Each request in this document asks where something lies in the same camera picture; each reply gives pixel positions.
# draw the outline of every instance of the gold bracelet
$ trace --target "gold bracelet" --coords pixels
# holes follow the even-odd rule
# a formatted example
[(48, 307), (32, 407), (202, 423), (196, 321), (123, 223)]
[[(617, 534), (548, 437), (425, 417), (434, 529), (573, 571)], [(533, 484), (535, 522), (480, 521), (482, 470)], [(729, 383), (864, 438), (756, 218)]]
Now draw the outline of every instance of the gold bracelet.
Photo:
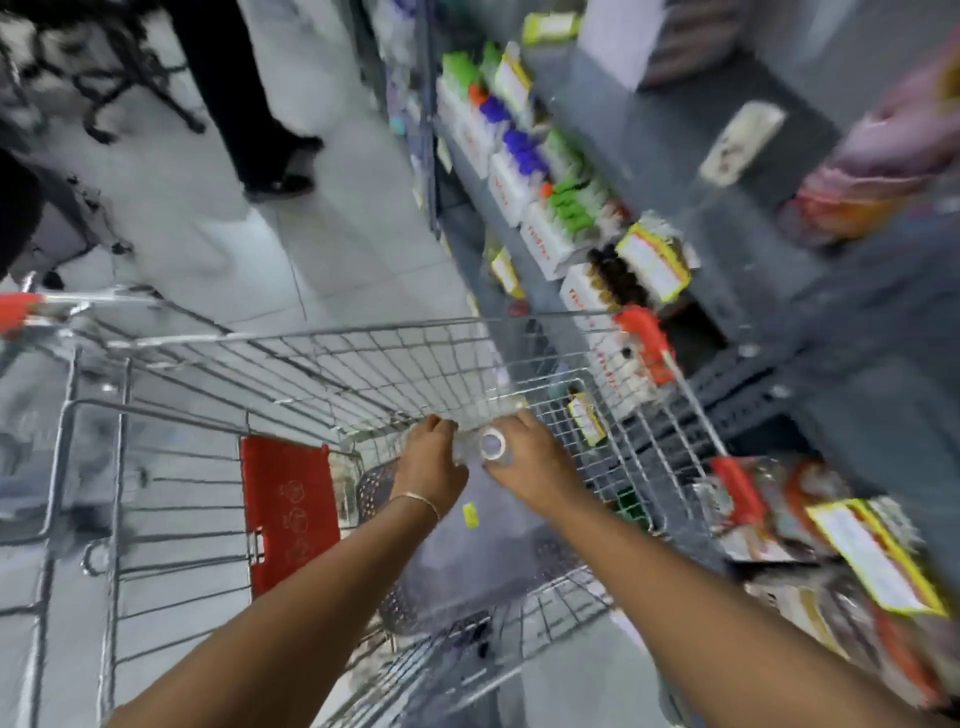
[(437, 523), (441, 521), (440, 510), (437, 508), (437, 506), (435, 506), (433, 503), (431, 503), (428, 499), (421, 496), (420, 494), (411, 493), (410, 491), (404, 491), (403, 493), (397, 493), (394, 497), (390, 498), (390, 500), (396, 500), (399, 497), (411, 497), (411, 498), (415, 498), (416, 500), (422, 500), (424, 503), (430, 506), (430, 509), (433, 511), (434, 516), (437, 517)]

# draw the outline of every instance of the black pants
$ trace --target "black pants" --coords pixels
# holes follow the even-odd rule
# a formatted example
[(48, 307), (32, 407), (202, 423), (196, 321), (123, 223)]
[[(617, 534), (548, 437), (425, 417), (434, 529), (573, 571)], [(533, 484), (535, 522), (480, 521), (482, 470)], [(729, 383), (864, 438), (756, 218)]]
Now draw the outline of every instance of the black pants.
[(246, 186), (279, 180), (296, 138), (275, 121), (237, 0), (164, 0), (197, 88)]

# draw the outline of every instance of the red cart handle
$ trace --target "red cart handle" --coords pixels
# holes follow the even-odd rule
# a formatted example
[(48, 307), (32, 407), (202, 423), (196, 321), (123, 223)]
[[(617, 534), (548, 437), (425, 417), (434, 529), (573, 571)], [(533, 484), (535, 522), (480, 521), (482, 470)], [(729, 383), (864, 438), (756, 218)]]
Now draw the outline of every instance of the red cart handle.
[(668, 353), (673, 358), (674, 352), (663, 331), (660, 330), (660, 321), (653, 311), (638, 305), (628, 305), (622, 311), (613, 314), (613, 322), (640, 340), (643, 345), (640, 358), (647, 365), (650, 376), (657, 386), (675, 381), (673, 372), (663, 361), (664, 354)]
[(0, 335), (23, 328), (27, 319), (43, 303), (39, 293), (5, 293), (0, 295)]
[(710, 459), (710, 466), (733, 501), (733, 511), (727, 516), (727, 522), (733, 526), (765, 527), (770, 508), (736, 458), (714, 457)]

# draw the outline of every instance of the shoe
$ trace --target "shoe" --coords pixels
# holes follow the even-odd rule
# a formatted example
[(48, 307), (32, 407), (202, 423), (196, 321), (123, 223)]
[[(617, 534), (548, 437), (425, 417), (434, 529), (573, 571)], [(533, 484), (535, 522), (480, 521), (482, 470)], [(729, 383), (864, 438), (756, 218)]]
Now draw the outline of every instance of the shoe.
[(293, 200), (309, 195), (316, 188), (309, 177), (304, 175), (284, 175), (281, 179), (266, 184), (247, 185), (244, 197), (253, 205), (271, 203), (280, 200)]

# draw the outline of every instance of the price tag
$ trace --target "price tag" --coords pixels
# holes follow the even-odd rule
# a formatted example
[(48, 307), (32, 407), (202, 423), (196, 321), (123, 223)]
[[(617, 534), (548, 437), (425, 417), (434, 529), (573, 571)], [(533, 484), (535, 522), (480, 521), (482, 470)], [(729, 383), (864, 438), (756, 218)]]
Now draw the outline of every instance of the price tag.
[(437, 159), (440, 160), (447, 174), (453, 172), (453, 159), (450, 158), (450, 150), (443, 137), (437, 139)]
[(493, 268), (493, 273), (500, 281), (500, 285), (503, 286), (503, 290), (517, 298), (516, 292), (520, 288), (520, 281), (516, 277), (514, 262), (511, 260), (510, 252), (506, 248), (496, 254), (496, 257), (491, 261), (491, 268)]
[(806, 512), (883, 609), (948, 615), (933, 586), (866, 501), (841, 500)]

